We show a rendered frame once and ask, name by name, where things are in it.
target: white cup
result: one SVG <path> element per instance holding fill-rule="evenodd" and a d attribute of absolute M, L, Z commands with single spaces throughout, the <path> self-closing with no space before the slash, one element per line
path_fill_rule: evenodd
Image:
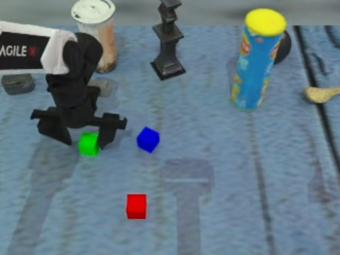
<path fill-rule="evenodd" d="M 98 73 L 108 73 L 117 65 L 113 20 L 115 9 L 110 0 L 79 0 L 71 9 L 79 31 L 92 35 L 103 47 L 103 56 L 96 69 Z"/>

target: golden spoon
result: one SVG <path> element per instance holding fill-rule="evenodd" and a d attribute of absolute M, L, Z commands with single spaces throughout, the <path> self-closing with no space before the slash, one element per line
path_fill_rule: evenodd
<path fill-rule="evenodd" d="M 317 104 L 322 104 L 327 102 L 335 95 L 340 94 L 340 87 L 334 88 L 315 88 L 308 87 L 305 90 L 305 95 L 307 98 Z"/>

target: robotic arm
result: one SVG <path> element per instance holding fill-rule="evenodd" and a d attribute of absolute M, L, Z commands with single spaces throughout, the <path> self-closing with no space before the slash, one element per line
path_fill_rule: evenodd
<path fill-rule="evenodd" d="M 95 117 L 100 89 L 88 87 L 103 54 L 101 44 L 86 33 L 0 21 L 0 74 L 46 73 L 47 91 L 55 107 L 34 110 L 40 134 L 70 145 L 67 128 L 99 127 L 101 149 L 113 142 L 127 120 L 118 114 Z"/>

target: red cube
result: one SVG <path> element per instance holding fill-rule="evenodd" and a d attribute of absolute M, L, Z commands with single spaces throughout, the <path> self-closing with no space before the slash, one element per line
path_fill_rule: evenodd
<path fill-rule="evenodd" d="M 126 216 L 128 219 L 146 219 L 147 195 L 128 194 L 126 196 Z"/>

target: cup lid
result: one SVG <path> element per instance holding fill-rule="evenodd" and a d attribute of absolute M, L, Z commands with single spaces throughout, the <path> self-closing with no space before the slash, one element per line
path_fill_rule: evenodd
<path fill-rule="evenodd" d="M 73 5 L 71 15 L 82 24 L 99 24 L 110 19 L 115 9 L 110 0 L 79 0 Z"/>

